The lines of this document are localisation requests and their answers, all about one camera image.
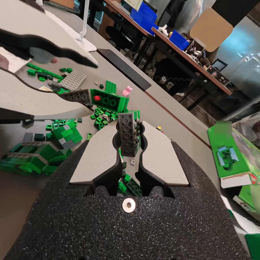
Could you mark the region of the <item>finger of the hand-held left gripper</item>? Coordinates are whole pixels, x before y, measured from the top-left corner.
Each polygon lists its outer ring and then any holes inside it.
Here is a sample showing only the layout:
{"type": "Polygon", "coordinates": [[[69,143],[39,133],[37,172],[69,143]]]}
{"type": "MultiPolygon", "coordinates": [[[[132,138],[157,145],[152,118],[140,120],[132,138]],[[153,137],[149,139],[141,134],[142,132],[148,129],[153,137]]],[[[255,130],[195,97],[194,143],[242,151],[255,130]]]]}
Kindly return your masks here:
{"type": "Polygon", "coordinates": [[[17,124],[23,120],[82,118],[93,109],[70,102],[54,92],[35,89],[16,74],[1,68],[0,123],[17,124]]]}
{"type": "Polygon", "coordinates": [[[1,47],[23,59],[33,58],[30,48],[47,51],[93,68],[94,57],[35,1],[1,1],[1,47]]]}

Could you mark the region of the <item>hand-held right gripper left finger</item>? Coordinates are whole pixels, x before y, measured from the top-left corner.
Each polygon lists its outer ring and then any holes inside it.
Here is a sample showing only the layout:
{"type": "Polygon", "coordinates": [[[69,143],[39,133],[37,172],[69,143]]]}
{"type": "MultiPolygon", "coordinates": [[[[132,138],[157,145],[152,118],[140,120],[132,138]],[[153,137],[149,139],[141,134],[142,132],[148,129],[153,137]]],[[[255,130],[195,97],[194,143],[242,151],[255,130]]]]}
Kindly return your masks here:
{"type": "Polygon", "coordinates": [[[109,195],[116,196],[122,177],[122,158],[118,120],[99,130],[88,141],[83,155],[70,179],[71,185],[106,187],[109,195]]]}

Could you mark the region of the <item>grey technic brick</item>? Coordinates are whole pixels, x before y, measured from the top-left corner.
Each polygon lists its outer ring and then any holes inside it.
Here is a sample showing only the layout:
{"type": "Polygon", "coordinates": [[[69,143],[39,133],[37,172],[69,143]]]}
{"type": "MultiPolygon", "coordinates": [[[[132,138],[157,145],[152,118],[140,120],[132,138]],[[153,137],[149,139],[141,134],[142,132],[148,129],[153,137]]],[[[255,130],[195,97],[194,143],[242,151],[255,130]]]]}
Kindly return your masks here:
{"type": "Polygon", "coordinates": [[[69,102],[77,102],[84,106],[92,106],[92,97],[89,89],[66,92],[59,96],[69,102]]]}
{"type": "Polygon", "coordinates": [[[140,148],[140,111],[132,110],[118,114],[121,138],[121,155],[135,157],[140,148]]]}

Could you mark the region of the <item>green hollow brick block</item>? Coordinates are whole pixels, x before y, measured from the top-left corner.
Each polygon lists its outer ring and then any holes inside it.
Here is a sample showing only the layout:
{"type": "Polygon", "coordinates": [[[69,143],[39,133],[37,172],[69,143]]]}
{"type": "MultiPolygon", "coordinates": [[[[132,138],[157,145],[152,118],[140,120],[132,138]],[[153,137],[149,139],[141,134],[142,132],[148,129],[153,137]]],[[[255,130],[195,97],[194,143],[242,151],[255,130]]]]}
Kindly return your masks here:
{"type": "Polygon", "coordinates": [[[90,89],[91,103],[113,112],[121,113],[127,108],[129,97],[108,93],[99,89],[90,89]]]}

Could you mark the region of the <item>black desk flap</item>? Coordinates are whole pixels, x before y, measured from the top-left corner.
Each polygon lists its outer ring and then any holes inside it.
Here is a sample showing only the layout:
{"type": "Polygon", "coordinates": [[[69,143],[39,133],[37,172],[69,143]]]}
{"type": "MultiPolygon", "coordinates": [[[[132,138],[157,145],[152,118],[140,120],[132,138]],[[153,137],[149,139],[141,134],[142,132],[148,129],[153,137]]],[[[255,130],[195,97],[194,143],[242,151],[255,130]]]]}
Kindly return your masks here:
{"type": "Polygon", "coordinates": [[[123,61],[112,50],[98,48],[97,52],[143,92],[151,87],[151,84],[148,81],[146,81],[139,73],[125,63],[125,61],[123,61]]]}

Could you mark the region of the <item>long green plate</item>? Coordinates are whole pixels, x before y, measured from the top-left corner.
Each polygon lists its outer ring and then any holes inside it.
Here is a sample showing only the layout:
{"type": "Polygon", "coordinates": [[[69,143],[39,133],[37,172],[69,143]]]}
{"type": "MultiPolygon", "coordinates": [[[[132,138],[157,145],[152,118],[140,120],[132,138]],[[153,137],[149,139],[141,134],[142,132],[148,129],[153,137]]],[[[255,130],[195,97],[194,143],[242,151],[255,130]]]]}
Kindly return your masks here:
{"type": "Polygon", "coordinates": [[[60,75],[58,75],[58,74],[55,74],[55,73],[50,72],[50,71],[48,71],[48,70],[45,70],[45,69],[43,69],[43,68],[41,68],[41,67],[38,67],[38,66],[36,66],[36,65],[33,65],[33,64],[31,64],[31,63],[27,63],[26,66],[29,67],[29,68],[31,68],[31,69],[37,70],[37,71],[40,70],[40,71],[43,72],[43,73],[47,73],[48,75],[53,76],[53,77],[56,78],[56,79],[59,79],[59,80],[63,80],[63,79],[64,79],[63,76],[60,76],[60,75]]]}

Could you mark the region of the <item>pile of loose green bricks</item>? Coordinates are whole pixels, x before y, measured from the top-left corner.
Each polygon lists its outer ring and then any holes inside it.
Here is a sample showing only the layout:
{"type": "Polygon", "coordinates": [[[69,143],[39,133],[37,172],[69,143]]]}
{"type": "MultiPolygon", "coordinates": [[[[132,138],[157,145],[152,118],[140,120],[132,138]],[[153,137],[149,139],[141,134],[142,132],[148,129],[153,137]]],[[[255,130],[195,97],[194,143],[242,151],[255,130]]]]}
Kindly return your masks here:
{"type": "MultiPolygon", "coordinates": [[[[61,73],[63,72],[70,72],[73,69],[71,68],[61,68],[60,71],[61,73]]],[[[41,75],[41,73],[43,74],[43,72],[41,72],[40,70],[35,70],[37,72],[37,74],[39,75],[39,79],[42,81],[43,80],[43,76],[41,75]]],[[[49,78],[52,78],[53,82],[52,84],[50,84],[50,87],[52,88],[52,90],[54,90],[55,92],[57,92],[58,94],[63,94],[66,92],[72,92],[72,90],[66,90],[62,87],[60,87],[58,85],[58,83],[61,81],[59,79],[54,78],[53,76],[48,75],[49,78]]],[[[127,113],[128,110],[124,109],[121,113],[127,113]]],[[[104,128],[105,126],[107,126],[109,123],[118,120],[118,114],[117,112],[113,112],[101,107],[96,107],[96,109],[94,110],[94,114],[91,115],[91,119],[95,120],[94,122],[94,126],[97,128],[97,130],[101,130],[102,128],[104,128]]],[[[89,141],[91,138],[93,137],[93,135],[88,134],[88,138],[87,140],[89,141]]],[[[119,153],[121,155],[121,144],[119,147],[119,153]]],[[[124,173],[124,168],[126,167],[126,162],[122,161],[122,174],[124,173]]],[[[126,177],[124,178],[124,182],[126,183],[126,185],[124,185],[121,181],[119,181],[118,183],[118,187],[119,189],[125,193],[126,189],[129,189],[135,196],[142,196],[142,192],[141,192],[141,188],[140,186],[136,183],[135,180],[133,180],[131,177],[129,177],[128,175],[126,175],[126,177]]]]}

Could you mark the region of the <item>green studded plate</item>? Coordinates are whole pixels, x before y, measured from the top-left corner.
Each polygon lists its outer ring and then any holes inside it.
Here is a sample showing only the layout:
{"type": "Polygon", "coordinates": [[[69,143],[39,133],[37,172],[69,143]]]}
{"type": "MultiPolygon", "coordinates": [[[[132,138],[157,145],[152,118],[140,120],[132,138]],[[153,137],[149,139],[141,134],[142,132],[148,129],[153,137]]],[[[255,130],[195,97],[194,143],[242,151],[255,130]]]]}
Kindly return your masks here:
{"type": "Polygon", "coordinates": [[[106,81],[105,92],[116,94],[116,84],[110,81],[106,81]]]}

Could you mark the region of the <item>green toy box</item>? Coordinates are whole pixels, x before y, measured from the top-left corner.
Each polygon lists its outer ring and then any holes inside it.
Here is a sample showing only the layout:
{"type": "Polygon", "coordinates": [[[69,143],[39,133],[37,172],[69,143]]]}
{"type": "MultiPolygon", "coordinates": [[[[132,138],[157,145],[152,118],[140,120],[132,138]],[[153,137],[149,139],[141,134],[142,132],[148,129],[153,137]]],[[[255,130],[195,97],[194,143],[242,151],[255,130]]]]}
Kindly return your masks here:
{"type": "Polygon", "coordinates": [[[259,215],[259,149],[229,121],[216,121],[207,133],[221,188],[244,210],[259,215]]]}

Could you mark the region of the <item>black office chair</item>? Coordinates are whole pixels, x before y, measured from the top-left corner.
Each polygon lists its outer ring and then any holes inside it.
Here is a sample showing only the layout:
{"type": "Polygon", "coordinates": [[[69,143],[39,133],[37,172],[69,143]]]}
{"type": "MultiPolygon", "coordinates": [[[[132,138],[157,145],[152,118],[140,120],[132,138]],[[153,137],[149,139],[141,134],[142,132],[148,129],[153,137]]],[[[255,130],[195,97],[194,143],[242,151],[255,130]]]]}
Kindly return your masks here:
{"type": "Polygon", "coordinates": [[[143,39],[143,36],[139,35],[135,37],[133,42],[129,41],[122,32],[113,26],[107,26],[105,31],[110,37],[110,40],[115,43],[115,48],[119,51],[128,49],[136,52],[139,49],[143,39]]]}

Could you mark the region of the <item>wooden back table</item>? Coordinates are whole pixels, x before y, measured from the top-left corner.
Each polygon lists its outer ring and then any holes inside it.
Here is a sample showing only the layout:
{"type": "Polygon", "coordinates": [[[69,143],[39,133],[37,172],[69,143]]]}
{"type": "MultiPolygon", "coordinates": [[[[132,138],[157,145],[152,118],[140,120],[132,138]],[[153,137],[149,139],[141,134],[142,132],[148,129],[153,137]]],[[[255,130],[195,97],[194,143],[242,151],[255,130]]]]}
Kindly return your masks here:
{"type": "Polygon", "coordinates": [[[188,111],[195,108],[200,102],[210,94],[215,93],[218,89],[221,89],[228,96],[232,95],[232,92],[226,86],[215,79],[203,67],[198,65],[184,51],[174,45],[168,37],[164,36],[163,33],[159,32],[154,27],[152,27],[152,31],[155,33],[156,48],[194,80],[193,89],[182,100],[184,100],[198,86],[201,86],[204,90],[203,95],[187,107],[188,111]]]}
{"type": "Polygon", "coordinates": [[[134,64],[138,66],[143,59],[145,53],[147,52],[147,49],[149,48],[150,44],[155,41],[155,37],[150,34],[148,31],[143,29],[139,24],[137,24],[131,17],[130,15],[126,14],[124,12],[124,9],[121,8],[120,3],[117,1],[109,1],[109,0],[104,0],[104,2],[112,8],[114,11],[122,15],[123,18],[125,18],[128,22],[130,22],[138,31],[141,33],[143,36],[146,37],[146,41],[144,42],[141,50],[138,53],[138,56],[136,57],[134,64]]]}

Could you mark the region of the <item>black product box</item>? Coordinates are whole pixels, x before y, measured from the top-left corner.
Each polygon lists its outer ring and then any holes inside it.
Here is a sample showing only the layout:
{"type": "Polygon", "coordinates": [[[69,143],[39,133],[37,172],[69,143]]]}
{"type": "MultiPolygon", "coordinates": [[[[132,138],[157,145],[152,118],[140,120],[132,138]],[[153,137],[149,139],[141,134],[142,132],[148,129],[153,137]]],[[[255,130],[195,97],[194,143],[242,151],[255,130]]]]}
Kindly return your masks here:
{"type": "Polygon", "coordinates": [[[216,67],[209,66],[206,71],[224,86],[228,85],[231,82],[228,78],[223,76],[216,67]]]}

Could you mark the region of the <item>blue storage bin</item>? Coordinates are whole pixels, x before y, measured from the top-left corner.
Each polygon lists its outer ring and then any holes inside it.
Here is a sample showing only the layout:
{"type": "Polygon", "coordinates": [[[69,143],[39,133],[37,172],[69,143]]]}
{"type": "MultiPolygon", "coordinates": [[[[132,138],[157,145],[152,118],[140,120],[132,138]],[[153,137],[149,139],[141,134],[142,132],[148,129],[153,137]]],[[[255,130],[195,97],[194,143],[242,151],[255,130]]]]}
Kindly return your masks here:
{"type": "Polygon", "coordinates": [[[180,50],[185,50],[190,42],[184,37],[182,36],[180,33],[178,33],[176,30],[174,30],[171,33],[171,36],[169,38],[169,40],[176,45],[180,50]]]}
{"type": "Polygon", "coordinates": [[[132,11],[130,13],[130,17],[144,30],[149,32],[150,34],[154,35],[154,32],[151,30],[153,27],[158,28],[158,26],[155,24],[155,21],[157,20],[157,10],[155,11],[150,8],[150,6],[143,1],[140,5],[140,8],[138,11],[136,11],[134,8],[132,8],[132,11]]]}

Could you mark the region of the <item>stack of green bins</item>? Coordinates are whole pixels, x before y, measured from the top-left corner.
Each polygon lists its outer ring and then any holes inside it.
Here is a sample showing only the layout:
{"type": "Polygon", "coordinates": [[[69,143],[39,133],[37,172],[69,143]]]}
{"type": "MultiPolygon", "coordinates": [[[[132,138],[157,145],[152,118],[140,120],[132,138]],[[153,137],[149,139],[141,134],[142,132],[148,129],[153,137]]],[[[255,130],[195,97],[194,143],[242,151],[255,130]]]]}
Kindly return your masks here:
{"type": "Polygon", "coordinates": [[[245,234],[245,239],[253,260],[260,259],[260,233],[245,234]]]}

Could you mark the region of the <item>black picture frame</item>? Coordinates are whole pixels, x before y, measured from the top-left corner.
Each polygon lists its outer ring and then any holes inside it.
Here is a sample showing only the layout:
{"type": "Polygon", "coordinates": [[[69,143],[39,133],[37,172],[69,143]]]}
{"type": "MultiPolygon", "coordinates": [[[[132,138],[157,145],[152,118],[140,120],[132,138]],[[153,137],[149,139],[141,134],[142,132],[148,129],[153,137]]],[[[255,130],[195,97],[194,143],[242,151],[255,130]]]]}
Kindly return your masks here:
{"type": "Polygon", "coordinates": [[[216,70],[218,70],[219,72],[221,72],[222,70],[224,70],[226,67],[228,66],[227,63],[225,63],[224,61],[222,61],[221,59],[217,58],[216,60],[214,60],[214,62],[212,63],[212,67],[214,67],[216,70]]]}

